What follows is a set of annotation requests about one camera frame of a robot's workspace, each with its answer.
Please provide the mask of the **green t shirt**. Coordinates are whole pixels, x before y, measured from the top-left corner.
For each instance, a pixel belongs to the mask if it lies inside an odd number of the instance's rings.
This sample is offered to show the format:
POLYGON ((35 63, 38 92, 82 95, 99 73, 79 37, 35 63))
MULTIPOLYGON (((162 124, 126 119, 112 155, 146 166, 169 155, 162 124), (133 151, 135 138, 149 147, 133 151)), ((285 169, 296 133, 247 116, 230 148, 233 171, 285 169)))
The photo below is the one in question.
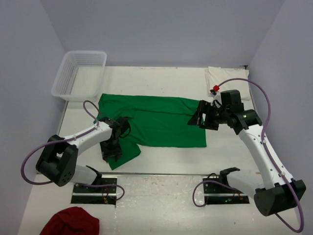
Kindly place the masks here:
POLYGON ((99 117, 124 117, 131 129, 121 138, 122 156, 106 161, 112 170, 140 155, 140 146, 204 148, 205 130, 188 125, 198 101, 182 97, 102 94, 99 117))

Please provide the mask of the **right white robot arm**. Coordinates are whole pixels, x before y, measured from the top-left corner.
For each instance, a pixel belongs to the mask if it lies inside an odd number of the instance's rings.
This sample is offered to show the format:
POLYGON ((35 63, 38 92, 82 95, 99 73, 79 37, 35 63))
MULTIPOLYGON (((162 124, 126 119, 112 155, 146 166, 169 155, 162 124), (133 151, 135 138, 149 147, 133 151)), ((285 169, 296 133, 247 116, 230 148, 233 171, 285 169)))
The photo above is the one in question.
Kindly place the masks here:
POLYGON ((202 129, 217 131, 226 124, 248 148, 260 175, 249 176, 237 167, 220 171, 215 180, 206 179, 206 185, 218 184, 223 192, 240 191, 253 198, 263 216, 270 216, 296 207, 306 186, 295 180, 284 167, 262 132, 264 126, 255 110, 244 108, 238 90, 217 93, 212 102, 201 100, 188 121, 202 129))

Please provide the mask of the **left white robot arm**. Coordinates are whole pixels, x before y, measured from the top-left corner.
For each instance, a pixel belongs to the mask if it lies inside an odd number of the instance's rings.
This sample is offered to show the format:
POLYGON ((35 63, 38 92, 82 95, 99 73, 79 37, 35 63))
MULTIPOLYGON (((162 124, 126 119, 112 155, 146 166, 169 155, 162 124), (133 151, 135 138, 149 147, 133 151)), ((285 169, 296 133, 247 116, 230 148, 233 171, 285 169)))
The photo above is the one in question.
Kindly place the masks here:
POLYGON ((102 186, 100 173, 90 166, 78 165, 78 156, 100 144, 103 160, 119 160, 122 156, 119 140, 130 129, 125 117, 117 120, 104 117, 76 134, 64 138, 54 135, 46 143, 36 170, 59 187, 71 182, 84 185, 90 192, 97 192, 102 186))

